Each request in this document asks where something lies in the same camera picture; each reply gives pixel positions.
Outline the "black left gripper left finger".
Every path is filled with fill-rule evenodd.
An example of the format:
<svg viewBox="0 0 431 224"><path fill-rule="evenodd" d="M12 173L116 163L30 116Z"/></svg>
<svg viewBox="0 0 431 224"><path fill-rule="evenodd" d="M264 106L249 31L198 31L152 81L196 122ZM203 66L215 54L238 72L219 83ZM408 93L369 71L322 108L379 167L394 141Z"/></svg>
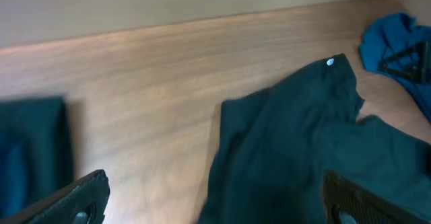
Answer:
<svg viewBox="0 0 431 224"><path fill-rule="evenodd" d="M104 170L95 170L24 210L1 220L1 224L102 224L110 196Z"/></svg>

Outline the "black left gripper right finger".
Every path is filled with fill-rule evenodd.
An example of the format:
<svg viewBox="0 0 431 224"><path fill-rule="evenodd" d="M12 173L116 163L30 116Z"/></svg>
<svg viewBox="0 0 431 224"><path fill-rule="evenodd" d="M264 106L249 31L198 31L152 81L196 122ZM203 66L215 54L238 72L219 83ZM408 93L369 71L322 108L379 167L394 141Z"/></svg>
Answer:
<svg viewBox="0 0 431 224"><path fill-rule="evenodd" d="M430 224L335 172L324 177L323 202L329 224Z"/></svg>

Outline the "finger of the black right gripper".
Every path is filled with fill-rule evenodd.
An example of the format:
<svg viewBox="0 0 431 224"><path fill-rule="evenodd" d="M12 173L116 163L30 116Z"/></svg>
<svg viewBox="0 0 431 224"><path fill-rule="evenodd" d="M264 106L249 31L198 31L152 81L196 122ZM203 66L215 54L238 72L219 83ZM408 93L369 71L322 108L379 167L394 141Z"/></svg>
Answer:
<svg viewBox="0 0 431 224"><path fill-rule="evenodd" d="M430 83L430 41L419 42L381 60L378 70L415 83Z"/></svg>

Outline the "black t-shirt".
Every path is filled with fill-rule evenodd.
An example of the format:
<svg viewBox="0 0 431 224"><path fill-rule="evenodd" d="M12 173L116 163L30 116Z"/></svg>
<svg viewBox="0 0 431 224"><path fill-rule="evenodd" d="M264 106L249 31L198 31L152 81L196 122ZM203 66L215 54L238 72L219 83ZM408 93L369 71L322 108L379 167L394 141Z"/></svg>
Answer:
<svg viewBox="0 0 431 224"><path fill-rule="evenodd" d="M377 116L344 54L221 106L220 144L199 223L324 223L334 171L430 219L430 146Z"/></svg>

